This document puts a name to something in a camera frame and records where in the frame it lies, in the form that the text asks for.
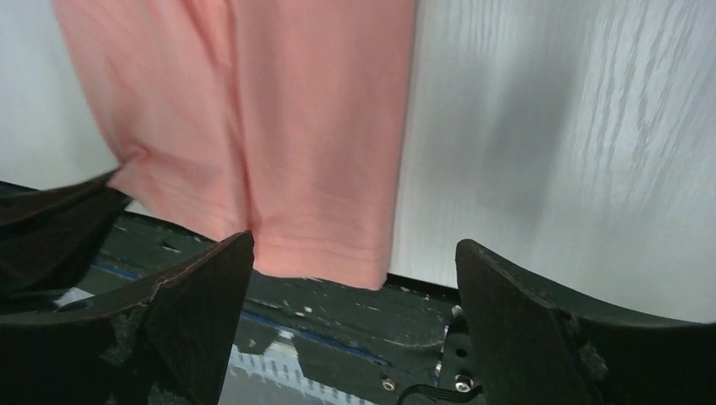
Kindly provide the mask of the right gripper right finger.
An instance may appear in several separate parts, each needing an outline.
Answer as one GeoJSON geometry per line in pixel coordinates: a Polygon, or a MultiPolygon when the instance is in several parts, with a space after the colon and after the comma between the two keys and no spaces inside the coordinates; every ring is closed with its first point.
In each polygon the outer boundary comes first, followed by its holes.
{"type": "Polygon", "coordinates": [[[473,240],[455,262],[487,403],[714,403],[714,324],[595,299],[473,240]]]}

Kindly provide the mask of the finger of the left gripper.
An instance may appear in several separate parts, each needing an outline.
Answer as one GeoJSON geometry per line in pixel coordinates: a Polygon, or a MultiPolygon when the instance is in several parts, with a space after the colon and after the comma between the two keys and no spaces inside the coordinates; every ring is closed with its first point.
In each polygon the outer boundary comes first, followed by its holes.
{"type": "Polygon", "coordinates": [[[1,197],[1,298],[59,292],[84,278],[132,198],[111,172],[44,191],[1,197]]]}

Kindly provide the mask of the salmon pink t-shirt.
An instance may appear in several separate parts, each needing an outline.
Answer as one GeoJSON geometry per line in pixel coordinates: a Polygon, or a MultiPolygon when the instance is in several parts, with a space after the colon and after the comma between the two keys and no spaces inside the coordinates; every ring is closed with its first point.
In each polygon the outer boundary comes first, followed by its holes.
{"type": "Polygon", "coordinates": [[[55,1],[111,185],[255,268],[386,280],[414,1],[55,1]]]}

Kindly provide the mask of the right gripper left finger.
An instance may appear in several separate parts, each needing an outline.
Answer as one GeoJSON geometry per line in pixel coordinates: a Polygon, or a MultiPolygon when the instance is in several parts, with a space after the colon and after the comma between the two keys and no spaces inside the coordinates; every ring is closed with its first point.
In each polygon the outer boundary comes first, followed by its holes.
{"type": "Polygon", "coordinates": [[[1,319],[4,404],[216,404],[249,279],[250,232],[53,312],[1,319]]]}

